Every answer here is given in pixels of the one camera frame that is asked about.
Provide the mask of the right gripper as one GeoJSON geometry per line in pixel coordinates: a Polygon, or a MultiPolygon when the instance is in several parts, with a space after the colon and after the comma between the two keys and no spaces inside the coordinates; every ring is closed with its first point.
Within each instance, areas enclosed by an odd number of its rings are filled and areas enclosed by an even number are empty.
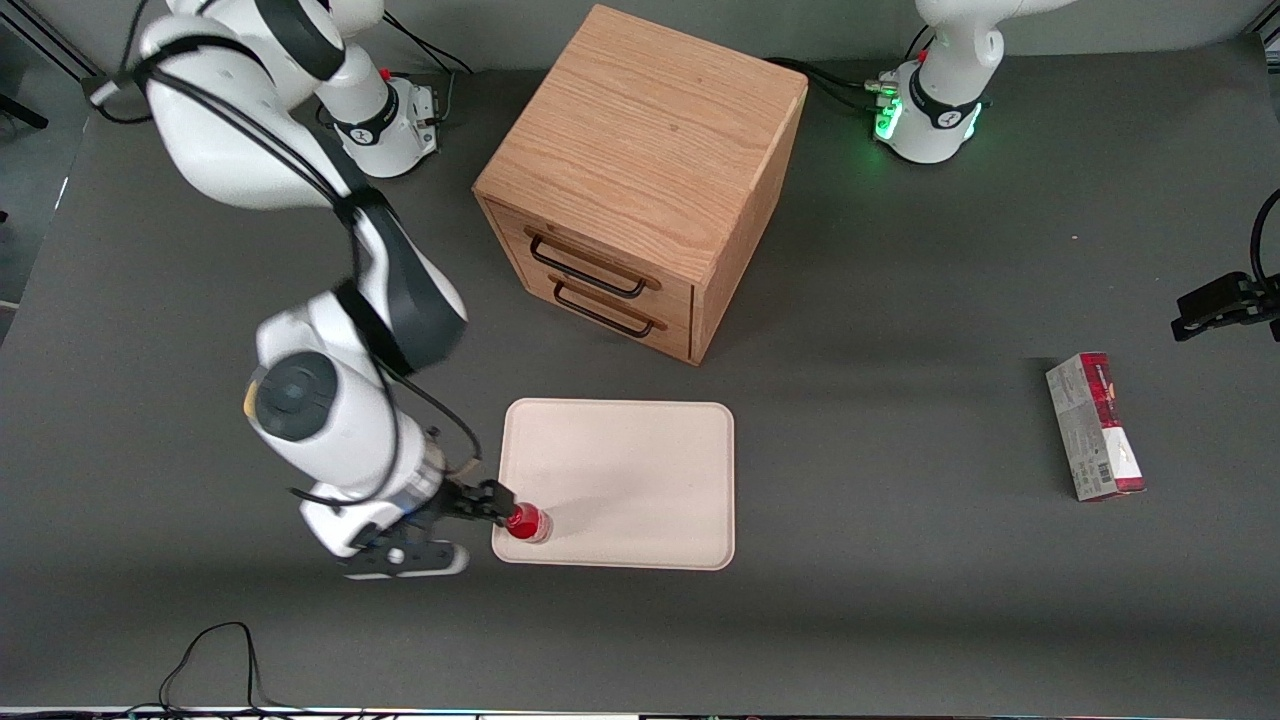
{"type": "Polygon", "coordinates": [[[476,486],[444,480],[431,498],[410,487],[372,502],[374,530],[362,530],[362,550],[422,553],[435,541],[434,527],[444,518],[489,521],[508,528],[517,516],[515,493],[497,479],[476,486]]]}

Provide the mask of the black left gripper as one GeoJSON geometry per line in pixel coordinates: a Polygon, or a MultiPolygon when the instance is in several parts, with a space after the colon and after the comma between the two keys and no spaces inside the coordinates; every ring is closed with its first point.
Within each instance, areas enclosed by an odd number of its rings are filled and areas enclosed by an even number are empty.
{"type": "Polygon", "coordinates": [[[1279,342],[1279,295],[1270,281],[1256,281],[1244,272],[1231,272],[1219,278],[1219,284],[1204,284],[1176,301],[1178,316],[1171,322],[1172,337],[1185,342],[1204,331],[1206,325],[1253,325],[1265,323],[1272,340],[1279,342]]]}

